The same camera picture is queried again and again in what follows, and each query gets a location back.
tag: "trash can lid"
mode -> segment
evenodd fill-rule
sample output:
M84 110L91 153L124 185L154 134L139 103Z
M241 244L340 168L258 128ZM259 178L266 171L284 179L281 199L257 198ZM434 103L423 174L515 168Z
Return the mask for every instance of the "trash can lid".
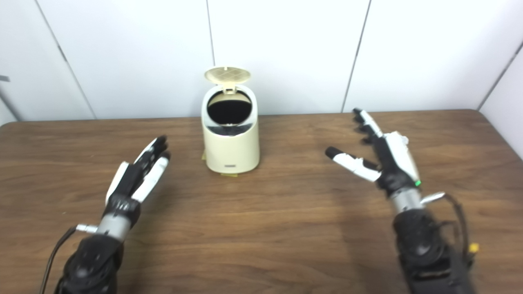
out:
M242 84L250 77L250 72L230 66L217 66L205 72L205 78L218 85Z

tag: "black fingertip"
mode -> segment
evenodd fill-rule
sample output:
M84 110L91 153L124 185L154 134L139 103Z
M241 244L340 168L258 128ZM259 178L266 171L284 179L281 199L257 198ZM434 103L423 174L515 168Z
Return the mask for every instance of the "black fingertip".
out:
M160 157L165 157L165 158L167 158L167 160L170 160L170 152L164 151L160 154Z
M364 123L363 121L363 118L359 115L356 115L354 118L353 118L353 121L357 122L357 123Z
M371 145L372 140L370 140L370 138L363 138L363 139L361 139L361 143L364 145Z
M344 153L338 148L330 146L325 150L325 155L327 155L330 159L333 159L336 155Z
M161 135L159 136L158 138L156 138L156 144L163 144L165 143L165 141L167 141L167 136L166 135Z

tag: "wood grain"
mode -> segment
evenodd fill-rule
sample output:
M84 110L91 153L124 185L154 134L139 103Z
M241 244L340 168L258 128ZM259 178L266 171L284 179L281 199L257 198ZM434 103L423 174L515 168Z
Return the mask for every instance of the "wood grain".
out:
M523 164L478 112L373 114L400 130L429 194L465 207L480 243L479 293L521 293ZM199 118L17 122L0 129L0 293L35 293L58 238L98 223L123 160L169 136L171 163L142 207L118 273L122 293L406 294L384 193L331 162L327 146L375 159L351 114L263 116L259 167L208 170ZM439 219L453 218L445 203ZM85 235L59 251L62 266Z

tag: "cream trash can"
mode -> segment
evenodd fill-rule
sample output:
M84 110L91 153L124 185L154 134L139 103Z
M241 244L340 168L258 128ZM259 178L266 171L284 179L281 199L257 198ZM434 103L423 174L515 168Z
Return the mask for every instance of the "cream trash can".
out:
M238 85L251 74L236 67L214 67L205 72L218 84L205 94L201 123L209 169L222 174L253 170L260 160L258 104L251 89Z

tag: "open lid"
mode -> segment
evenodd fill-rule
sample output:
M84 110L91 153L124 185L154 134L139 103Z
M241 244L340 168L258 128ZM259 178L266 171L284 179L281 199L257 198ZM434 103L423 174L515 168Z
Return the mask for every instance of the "open lid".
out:
M206 79L215 84L223 85L225 94L236 93L235 85L247 82L250 77L250 72L230 66L217 66L205 72Z

